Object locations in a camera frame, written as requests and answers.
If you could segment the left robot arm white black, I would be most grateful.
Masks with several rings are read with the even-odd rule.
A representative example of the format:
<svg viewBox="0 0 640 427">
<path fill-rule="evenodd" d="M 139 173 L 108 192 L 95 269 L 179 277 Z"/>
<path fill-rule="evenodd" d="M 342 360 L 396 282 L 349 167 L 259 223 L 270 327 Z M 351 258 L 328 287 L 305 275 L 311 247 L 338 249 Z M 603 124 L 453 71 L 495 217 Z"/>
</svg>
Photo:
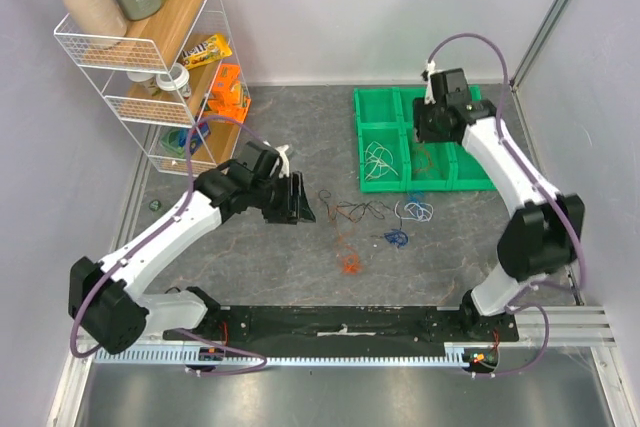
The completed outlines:
<svg viewBox="0 0 640 427">
<path fill-rule="evenodd" d="M 133 241 L 97 262 L 70 269 L 72 330 L 84 330 L 99 348 L 119 354 L 140 337 L 185 329 L 208 340 L 219 329 L 219 305 L 197 287 L 147 294 L 151 282 L 188 247 L 249 208 L 268 224 L 312 223 L 301 172 L 289 146 L 248 142 L 238 158 L 200 174 L 176 205 Z"/>
</svg>

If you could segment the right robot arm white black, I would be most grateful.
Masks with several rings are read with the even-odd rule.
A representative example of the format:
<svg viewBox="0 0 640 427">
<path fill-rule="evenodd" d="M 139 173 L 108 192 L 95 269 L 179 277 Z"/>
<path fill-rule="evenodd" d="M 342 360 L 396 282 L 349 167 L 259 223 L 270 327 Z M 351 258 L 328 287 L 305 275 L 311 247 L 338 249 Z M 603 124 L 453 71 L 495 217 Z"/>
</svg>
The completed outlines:
<svg viewBox="0 0 640 427">
<path fill-rule="evenodd" d="M 496 106 L 472 98 L 462 69 L 439 70 L 429 62 L 422 77 L 426 91 L 413 102 L 417 140 L 461 146 L 488 175 L 510 215 L 496 267 L 460 305 L 459 331 L 477 341 L 526 289 L 577 260 L 585 205 L 540 174 L 514 144 Z"/>
</svg>

